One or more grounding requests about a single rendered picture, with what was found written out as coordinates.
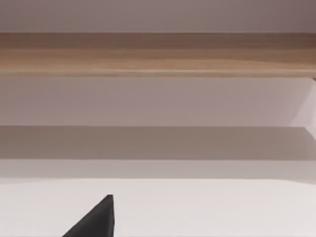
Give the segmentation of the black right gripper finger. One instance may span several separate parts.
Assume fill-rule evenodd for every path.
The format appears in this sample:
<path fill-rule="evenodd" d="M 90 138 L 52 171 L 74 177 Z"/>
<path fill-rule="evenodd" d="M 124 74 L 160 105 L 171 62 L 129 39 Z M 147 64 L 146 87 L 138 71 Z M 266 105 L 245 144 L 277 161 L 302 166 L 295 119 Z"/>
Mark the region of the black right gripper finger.
<path fill-rule="evenodd" d="M 107 195 L 62 237 L 114 237 L 114 196 Z"/>

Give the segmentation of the wooden shelf board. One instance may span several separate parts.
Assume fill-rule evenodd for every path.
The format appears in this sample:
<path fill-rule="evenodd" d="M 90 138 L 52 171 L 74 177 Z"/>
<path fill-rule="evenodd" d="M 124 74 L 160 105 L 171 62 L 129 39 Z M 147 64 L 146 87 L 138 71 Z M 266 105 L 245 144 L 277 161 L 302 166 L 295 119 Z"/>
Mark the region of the wooden shelf board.
<path fill-rule="evenodd" d="M 316 33 L 0 33 L 0 77 L 316 78 Z"/>

